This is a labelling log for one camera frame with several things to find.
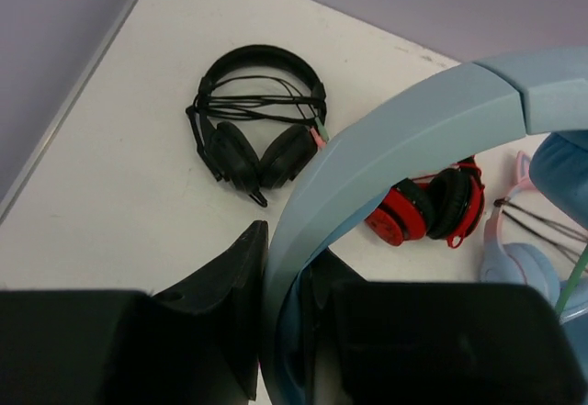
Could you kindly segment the light blue headphones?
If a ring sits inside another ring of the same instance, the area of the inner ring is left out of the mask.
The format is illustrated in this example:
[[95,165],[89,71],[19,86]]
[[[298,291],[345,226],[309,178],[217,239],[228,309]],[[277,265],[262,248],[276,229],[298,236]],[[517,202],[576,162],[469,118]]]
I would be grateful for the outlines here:
[[261,369],[275,404],[300,404],[282,349],[298,333],[291,288],[322,250],[402,179],[528,135],[587,131],[587,50],[519,51],[415,84],[334,136],[300,175],[269,246]]

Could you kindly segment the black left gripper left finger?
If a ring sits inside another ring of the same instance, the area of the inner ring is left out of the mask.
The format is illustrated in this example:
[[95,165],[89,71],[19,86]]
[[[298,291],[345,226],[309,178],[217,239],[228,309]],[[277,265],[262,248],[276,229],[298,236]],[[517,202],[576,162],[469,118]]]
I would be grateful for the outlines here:
[[5,290],[4,404],[246,404],[255,400],[268,225],[151,295]]

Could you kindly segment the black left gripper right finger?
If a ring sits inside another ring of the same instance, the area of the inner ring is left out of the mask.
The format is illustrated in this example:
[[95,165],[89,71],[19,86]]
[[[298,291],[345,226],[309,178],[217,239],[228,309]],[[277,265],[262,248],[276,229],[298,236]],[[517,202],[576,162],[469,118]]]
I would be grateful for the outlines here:
[[530,287],[366,280],[323,252],[300,276],[307,404],[583,404],[587,378]]

